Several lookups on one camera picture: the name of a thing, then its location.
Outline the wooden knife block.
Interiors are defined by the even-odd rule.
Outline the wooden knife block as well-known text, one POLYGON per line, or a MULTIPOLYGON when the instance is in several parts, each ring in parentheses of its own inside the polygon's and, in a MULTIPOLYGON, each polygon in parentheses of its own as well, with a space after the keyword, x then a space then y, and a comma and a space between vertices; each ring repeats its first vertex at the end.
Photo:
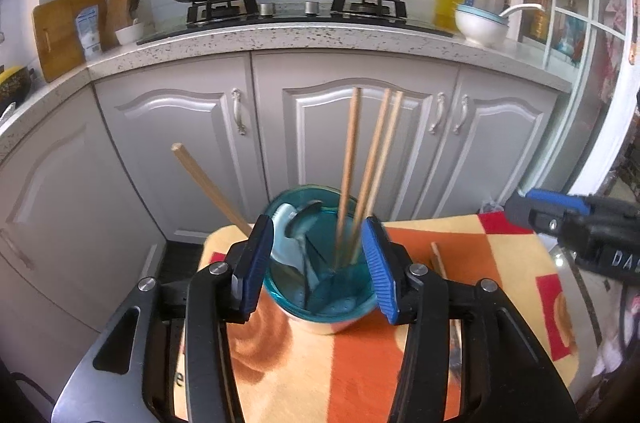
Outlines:
POLYGON ((134 23, 140 0, 108 0, 102 47, 104 51, 119 45, 116 32, 134 23))

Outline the wooden cutting board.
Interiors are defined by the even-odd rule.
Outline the wooden cutting board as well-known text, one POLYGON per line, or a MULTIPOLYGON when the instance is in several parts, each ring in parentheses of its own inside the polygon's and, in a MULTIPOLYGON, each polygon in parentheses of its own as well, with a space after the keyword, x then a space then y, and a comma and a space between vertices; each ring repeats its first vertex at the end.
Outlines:
POLYGON ((85 63, 75 19, 91 6, 98 7, 99 38, 102 38, 106 0, 51 0, 32 10, 38 58, 47 83, 85 63))

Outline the white blue-rimmed bowl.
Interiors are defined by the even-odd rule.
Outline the white blue-rimmed bowl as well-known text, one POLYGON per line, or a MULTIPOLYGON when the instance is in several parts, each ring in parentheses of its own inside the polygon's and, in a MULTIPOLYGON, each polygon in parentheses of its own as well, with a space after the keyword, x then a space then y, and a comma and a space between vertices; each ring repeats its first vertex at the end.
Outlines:
POLYGON ((498 14, 468 5, 457 5, 454 20, 458 31, 468 42, 495 47, 506 39, 509 20, 498 14))

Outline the orange patterned mat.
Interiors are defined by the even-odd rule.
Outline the orange patterned mat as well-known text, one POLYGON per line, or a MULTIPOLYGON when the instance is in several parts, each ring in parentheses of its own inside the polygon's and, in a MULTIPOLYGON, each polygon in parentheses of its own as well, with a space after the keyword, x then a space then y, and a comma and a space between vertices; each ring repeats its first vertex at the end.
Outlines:
MULTIPOLYGON (((562 285, 535 233, 501 213, 394 221, 390 239, 431 266, 431 243, 448 279, 495 280, 520 310, 565 383, 578 350, 562 285)), ((407 330, 378 310, 334 335, 294 327, 268 294, 245 325, 230 325, 233 372, 249 422, 384 422, 390 412, 407 330)))

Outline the glass display cabinet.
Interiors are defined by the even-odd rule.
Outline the glass display cabinet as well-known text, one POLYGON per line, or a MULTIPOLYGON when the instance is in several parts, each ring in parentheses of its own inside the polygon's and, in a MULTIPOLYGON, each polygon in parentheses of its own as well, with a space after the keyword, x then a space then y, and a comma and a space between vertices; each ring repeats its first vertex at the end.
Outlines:
POLYGON ((626 132, 614 110, 618 88, 631 88, 638 0, 504 0, 541 5, 511 22, 518 51, 551 75, 565 80, 546 133, 523 178, 523 188, 589 193, 601 186, 626 132))

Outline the small white cup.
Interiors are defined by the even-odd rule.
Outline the small white cup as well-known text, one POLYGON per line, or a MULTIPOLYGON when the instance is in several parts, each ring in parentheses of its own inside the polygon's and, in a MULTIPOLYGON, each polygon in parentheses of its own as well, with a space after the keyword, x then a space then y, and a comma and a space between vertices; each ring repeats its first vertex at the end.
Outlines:
POLYGON ((135 44, 144 36, 144 24, 134 22, 129 26, 117 30, 115 36, 121 46, 135 44))

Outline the wooden chopstick two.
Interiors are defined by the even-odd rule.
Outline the wooden chopstick two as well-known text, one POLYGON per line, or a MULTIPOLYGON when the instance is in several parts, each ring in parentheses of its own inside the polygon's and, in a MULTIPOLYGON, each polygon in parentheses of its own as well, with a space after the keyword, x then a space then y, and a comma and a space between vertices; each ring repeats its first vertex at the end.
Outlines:
POLYGON ((351 264, 357 259, 357 243, 359 238, 359 229, 362 223, 362 218, 372 186, 374 169, 376 164, 376 158, 378 157, 378 147, 383 134, 383 127, 385 124, 386 114, 388 107, 390 106, 390 99, 392 99, 392 91, 386 89, 383 94, 383 100, 381 102, 380 109, 378 110, 378 118, 376 119, 375 128, 372 135, 372 140, 369 146, 369 152, 367 157, 366 166, 364 166, 364 172, 362 177, 362 183, 360 187, 360 193, 358 195, 357 208, 354 216, 354 222, 352 223, 352 234, 349 237, 347 245, 347 262, 351 264))

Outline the white ceramic soup spoon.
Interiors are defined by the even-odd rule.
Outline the white ceramic soup spoon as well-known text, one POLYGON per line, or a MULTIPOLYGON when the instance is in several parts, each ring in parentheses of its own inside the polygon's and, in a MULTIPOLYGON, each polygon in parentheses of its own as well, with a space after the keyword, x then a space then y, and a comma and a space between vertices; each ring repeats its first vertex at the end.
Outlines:
POLYGON ((304 271, 305 253, 300 243, 285 235, 285 228, 296 214, 296 208, 288 203, 281 204, 272 215, 274 228, 271 256, 273 260, 283 266, 304 271))

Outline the floral ceramic utensil holder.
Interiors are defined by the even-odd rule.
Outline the floral ceramic utensil holder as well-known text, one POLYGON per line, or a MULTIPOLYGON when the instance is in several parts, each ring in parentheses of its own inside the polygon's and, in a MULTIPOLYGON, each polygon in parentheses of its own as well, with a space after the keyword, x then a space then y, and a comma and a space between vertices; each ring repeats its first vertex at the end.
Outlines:
POLYGON ((271 200, 264 214, 272 219, 283 203, 296 209, 319 200, 322 209, 318 221, 307 233, 307 251, 314 276, 318 279, 303 307, 304 277, 296 269, 276 263, 272 256, 264 279, 267 293, 294 327, 319 335, 334 335, 346 330, 376 308, 376 297, 366 260, 362 255, 349 264, 341 256, 334 268, 335 231, 340 191, 306 184, 281 192, 271 200))

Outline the wooden chopstick one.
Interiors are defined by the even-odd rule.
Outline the wooden chopstick one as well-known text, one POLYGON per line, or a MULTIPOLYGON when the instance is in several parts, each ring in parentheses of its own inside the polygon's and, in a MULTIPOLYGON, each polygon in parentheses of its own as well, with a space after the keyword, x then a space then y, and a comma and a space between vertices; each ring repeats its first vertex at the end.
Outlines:
POLYGON ((343 175, 341 182, 340 203, 338 203, 336 231, 335 231, 335 251, 334 268, 340 267, 342 245, 345 234, 345 224, 348 212, 348 202, 350 198, 350 186, 352 185, 352 170, 354 169, 357 138, 359 129, 361 89, 355 87, 352 90, 352 97, 349 101, 349 116, 346 132, 345 153, 343 162, 343 175))

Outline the silver metal spoon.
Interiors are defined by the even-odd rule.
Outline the silver metal spoon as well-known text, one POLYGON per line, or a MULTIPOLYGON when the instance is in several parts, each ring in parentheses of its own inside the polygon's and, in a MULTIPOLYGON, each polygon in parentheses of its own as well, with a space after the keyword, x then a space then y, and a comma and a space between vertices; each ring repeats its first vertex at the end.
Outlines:
POLYGON ((304 296, 303 307, 306 308, 312 287, 318 283, 318 279, 312 279, 314 269, 312 269, 307 251, 307 233, 318 221, 322 209, 322 202, 319 200, 309 201, 306 205, 296 209, 293 217, 285 226, 284 234, 287 238, 297 241, 300 253, 303 256, 303 277, 304 296))

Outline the white ladle in bowl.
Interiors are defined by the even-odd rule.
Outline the white ladle in bowl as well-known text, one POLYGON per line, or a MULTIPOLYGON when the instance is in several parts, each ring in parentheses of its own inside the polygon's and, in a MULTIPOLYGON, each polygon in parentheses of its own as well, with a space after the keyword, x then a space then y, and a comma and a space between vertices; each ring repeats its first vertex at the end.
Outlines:
POLYGON ((508 16, 512 16, 512 14, 518 11, 525 11, 525 10, 535 10, 535 11, 545 12, 546 8, 544 8, 544 6, 541 4, 537 4, 536 2, 534 4, 532 4, 531 2, 526 2, 526 4, 518 4, 518 5, 511 6, 509 8, 506 8, 506 10, 503 10, 499 13, 499 16, 501 19, 506 19, 508 16))

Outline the golden metal fork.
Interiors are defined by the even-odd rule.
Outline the golden metal fork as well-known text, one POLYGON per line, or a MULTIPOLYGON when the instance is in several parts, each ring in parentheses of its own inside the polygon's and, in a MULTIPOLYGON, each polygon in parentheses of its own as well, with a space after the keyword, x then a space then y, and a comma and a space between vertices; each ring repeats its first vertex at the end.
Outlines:
POLYGON ((449 373, 457 381, 461 381, 462 372, 462 328, 458 319, 449 321, 449 373))

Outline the black gas stove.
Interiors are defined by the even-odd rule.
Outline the black gas stove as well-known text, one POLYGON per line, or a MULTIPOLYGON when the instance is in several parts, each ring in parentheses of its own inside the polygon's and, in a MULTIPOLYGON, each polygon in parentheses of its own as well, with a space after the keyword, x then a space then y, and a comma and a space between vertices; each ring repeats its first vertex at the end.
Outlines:
POLYGON ((200 31, 235 26, 278 23, 329 23, 400 28, 450 38, 451 33, 431 24, 411 21, 402 0, 306 1, 303 4, 275 4, 257 0, 211 0, 194 2, 186 19, 168 30, 137 41, 139 46, 200 31))

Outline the blue white packet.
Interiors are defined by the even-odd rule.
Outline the blue white packet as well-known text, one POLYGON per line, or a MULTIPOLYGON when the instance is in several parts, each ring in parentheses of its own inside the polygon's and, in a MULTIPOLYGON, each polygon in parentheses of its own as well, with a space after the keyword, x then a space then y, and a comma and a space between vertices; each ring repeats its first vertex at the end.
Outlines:
POLYGON ((82 9, 75 18, 76 32, 86 61, 91 61, 102 53, 99 6, 82 9))

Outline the grey kitchen cabinet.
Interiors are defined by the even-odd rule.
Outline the grey kitchen cabinet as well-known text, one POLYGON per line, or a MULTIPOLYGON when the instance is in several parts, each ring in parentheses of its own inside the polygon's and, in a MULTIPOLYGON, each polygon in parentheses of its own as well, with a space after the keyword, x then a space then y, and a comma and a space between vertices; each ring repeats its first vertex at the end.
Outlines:
POLYGON ((471 213, 516 186, 564 188, 572 84, 529 45, 346 24, 233 27, 117 49, 32 95, 1 126, 1 358, 58 395, 168 241, 222 216, 180 168, 183 143, 256 216, 279 192, 341 180, 348 98, 360 140, 404 94, 378 215, 471 213))

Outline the wooden chopstick three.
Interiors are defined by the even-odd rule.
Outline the wooden chopstick three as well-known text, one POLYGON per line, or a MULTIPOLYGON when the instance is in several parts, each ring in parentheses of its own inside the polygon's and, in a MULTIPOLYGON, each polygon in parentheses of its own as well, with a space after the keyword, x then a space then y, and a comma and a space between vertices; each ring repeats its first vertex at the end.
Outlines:
POLYGON ((392 146, 395 137, 402 99, 404 99, 404 93, 402 91, 396 91, 395 94, 392 94, 392 99, 390 99, 390 106, 388 107, 386 114, 382 139, 380 146, 378 147, 378 157, 376 158, 372 186, 362 220, 373 212, 373 207, 375 206, 376 199, 378 198, 378 190, 380 190, 383 172, 388 160, 388 154, 390 154, 390 147, 392 146))

